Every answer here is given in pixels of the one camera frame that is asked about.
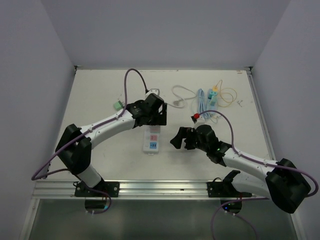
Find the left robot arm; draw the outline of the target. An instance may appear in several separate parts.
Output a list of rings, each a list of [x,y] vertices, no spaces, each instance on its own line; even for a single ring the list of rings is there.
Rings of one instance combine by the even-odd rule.
[[[165,126],[167,104],[155,93],[145,99],[126,104],[114,115],[99,122],[66,127],[56,147],[59,159],[67,170],[86,186],[92,196],[107,191],[103,177],[91,164],[92,150],[105,140],[127,130],[142,126]]]

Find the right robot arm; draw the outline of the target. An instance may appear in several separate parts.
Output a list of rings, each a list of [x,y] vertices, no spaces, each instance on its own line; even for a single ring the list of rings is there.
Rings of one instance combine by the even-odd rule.
[[[197,128],[180,127],[170,143],[176,149],[201,150],[211,162],[233,168],[222,185],[227,196],[237,193],[258,195],[271,199],[278,208],[293,214],[311,191],[307,180],[290,160],[243,157],[231,144],[219,140],[207,124]]]

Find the white power strip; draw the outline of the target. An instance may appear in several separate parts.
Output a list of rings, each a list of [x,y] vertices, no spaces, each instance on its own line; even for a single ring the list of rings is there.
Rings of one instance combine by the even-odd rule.
[[[148,155],[159,153],[161,127],[159,125],[148,125],[144,128],[142,151]]]

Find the green plug adapter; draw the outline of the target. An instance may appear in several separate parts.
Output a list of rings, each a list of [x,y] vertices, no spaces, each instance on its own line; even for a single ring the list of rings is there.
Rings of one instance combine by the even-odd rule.
[[[122,109],[124,108],[124,104],[123,104],[120,100],[118,100],[117,102],[115,102],[115,103],[113,104],[113,108],[114,108],[116,111],[120,111],[120,110],[122,110]]]

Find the teal plug with cable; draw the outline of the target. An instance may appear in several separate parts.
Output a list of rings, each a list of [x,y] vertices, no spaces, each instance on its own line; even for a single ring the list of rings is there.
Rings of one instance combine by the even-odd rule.
[[[217,124],[219,121],[219,115],[216,112],[219,107],[218,101],[218,92],[212,89],[209,89],[207,92],[207,101],[206,101],[206,110],[210,111],[207,113],[208,119],[211,120],[214,124]]]

